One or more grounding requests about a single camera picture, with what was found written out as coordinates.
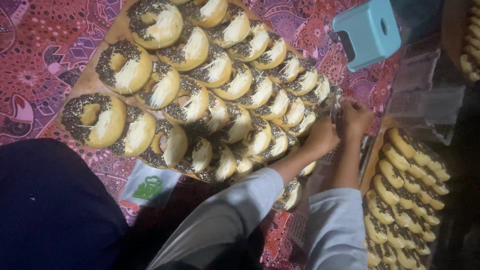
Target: gray sleeve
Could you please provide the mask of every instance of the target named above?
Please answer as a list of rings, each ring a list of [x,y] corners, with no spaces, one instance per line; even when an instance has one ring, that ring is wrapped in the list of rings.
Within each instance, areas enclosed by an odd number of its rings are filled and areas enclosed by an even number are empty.
[[[331,189],[311,196],[309,203],[305,269],[367,269],[360,191]]]
[[[248,237],[282,189],[282,177],[264,168],[210,197],[183,221],[147,269],[169,261],[183,261],[203,269],[238,235]]]

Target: red patterned fabric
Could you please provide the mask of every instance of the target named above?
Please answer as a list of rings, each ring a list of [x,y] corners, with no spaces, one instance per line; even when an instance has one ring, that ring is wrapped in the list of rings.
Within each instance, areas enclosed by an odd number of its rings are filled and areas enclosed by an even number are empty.
[[[399,54],[351,73],[332,19],[363,0],[244,0],[247,7],[339,84],[346,95],[375,110],[380,126]],[[83,68],[122,7],[121,0],[2,0],[0,2],[0,145],[52,137],[75,150],[118,200],[135,159],[75,143],[54,118]],[[182,177],[172,197],[186,195],[190,207],[211,195],[208,185]],[[119,201],[129,224],[139,207]],[[289,213],[271,212],[261,224],[266,236],[262,262],[271,269],[302,269],[298,247],[288,238]]]

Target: stacked donuts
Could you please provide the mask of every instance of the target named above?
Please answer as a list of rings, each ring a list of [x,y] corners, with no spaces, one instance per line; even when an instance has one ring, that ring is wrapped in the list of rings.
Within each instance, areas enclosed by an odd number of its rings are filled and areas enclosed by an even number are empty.
[[[462,72],[471,81],[480,80],[480,1],[472,1],[467,33],[464,38],[463,51],[460,56]]]
[[[139,0],[126,13],[132,41],[109,44],[96,65],[115,94],[81,95],[62,110],[62,128],[78,142],[222,182],[310,133],[327,78],[241,6]]]
[[[366,195],[364,217],[370,269],[425,269],[421,256],[435,240],[431,227],[440,223],[440,196],[449,190],[444,162],[401,128],[387,131],[378,162],[375,189]]]

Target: person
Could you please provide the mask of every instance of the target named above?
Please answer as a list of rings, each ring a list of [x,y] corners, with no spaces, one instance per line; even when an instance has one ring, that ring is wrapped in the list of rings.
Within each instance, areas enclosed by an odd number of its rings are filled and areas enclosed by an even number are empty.
[[[246,269],[243,257],[236,256],[242,252],[238,247],[282,189],[336,147],[339,137],[336,172],[309,198],[306,269],[366,269],[358,171],[360,141],[373,112],[351,98],[339,101],[339,136],[330,117],[317,121],[298,151],[200,204],[146,269]],[[5,164],[0,167],[0,264],[6,269],[110,268],[120,252],[119,239],[128,230],[121,211],[73,151],[56,141],[38,141],[0,147],[0,164]],[[53,144],[62,149],[39,156]]]

